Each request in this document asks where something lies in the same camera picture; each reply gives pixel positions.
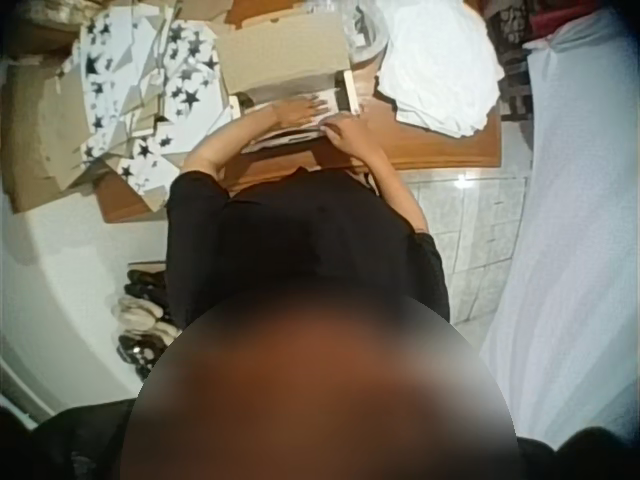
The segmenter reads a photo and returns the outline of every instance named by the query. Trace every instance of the white cloth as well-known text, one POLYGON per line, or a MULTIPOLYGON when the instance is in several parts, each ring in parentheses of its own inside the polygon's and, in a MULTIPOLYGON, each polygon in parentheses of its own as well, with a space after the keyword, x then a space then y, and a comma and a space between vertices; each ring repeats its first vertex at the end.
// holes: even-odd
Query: white cloth
POLYGON ((378 89, 397 120, 452 137, 487 123, 504 76, 482 18, 462 0, 378 0, 390 40, 378 89))
POLYGON ((534 159, 482 350, 516 433, 638 425, 638 49, 611 11, 536 41, 534 159))

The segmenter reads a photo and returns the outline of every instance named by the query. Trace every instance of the wooden desk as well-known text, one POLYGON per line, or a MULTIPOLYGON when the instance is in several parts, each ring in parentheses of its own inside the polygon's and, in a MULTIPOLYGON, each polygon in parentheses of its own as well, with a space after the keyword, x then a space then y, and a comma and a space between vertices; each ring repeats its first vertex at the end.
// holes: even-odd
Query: wooden desk
MULTIPOLYGON (((293 3, 293 0, 235 0, 227 20, 241 24, 246 18, 280 10, 293 3)), ((477 0, 467 3, 477 7, 477 0)), ((397 169, 500 166, 502 152, 497 108, 489 113, 484 130, 461 139, 398 123, 393 103, 375 92, 375 75, 380 63, 381 58, 378 58, 368 65, 356 67, 354 78, 359 100, 365 108, 363 116, 397 169)), ((318 166, 361 168, 337 152, 326 139, 319 139, 239 155, 229 162, 221 183, 229 190, 237 191, 255 183, 282 178, 299 167, 313 169, 318 166)), ((107 223, 131 221, 149 213, 144 202, 117 174, 100 180, 95 190, 107 223)))

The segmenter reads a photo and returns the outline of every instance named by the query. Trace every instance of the white paper with stars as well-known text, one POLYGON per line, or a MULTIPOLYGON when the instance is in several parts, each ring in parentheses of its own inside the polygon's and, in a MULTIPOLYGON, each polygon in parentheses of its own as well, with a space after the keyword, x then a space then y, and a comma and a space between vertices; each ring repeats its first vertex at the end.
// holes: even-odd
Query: white paper with stars
POLYGON ((90 137, 76 150, 78 171, 110 159, 143 198, 158 188, 168 195, 179 168, 163 155, 175 161, 231 121, 216 35, 205 22, 174 20, 171 0, 123 3, 82 27, 58 73, 81 72, 90 137))

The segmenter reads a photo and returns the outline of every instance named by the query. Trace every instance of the hand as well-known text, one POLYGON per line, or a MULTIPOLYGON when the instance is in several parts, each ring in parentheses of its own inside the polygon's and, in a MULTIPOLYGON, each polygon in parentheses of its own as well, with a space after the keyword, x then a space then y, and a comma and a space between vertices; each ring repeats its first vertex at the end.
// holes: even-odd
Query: hand
POLYGON ((365 164, 381 156, 386 158, 382 147, 364 121, 350 113, 339 113, 325 118, 320 123, 320 128, 336 148, 365 164))
POLYGON ((314 117, 329 111, 327 102, 319 100, 317 96, 293 97, 271 104, 275 115, 276 128, 296 128, 307 125, 314 117))

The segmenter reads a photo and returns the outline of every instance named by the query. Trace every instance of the black shirt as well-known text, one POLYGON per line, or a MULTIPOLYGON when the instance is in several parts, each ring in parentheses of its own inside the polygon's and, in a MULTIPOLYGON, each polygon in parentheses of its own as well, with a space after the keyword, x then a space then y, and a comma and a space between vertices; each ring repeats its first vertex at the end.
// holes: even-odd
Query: black shirt
POLYGON ((210 175, 176 179, 167 204, 167 288, 181 327, 249 289, 297 279, 350 281, 413 297, 449 320, 429 234, 340 170, 300 169, 230 198, 210 175))

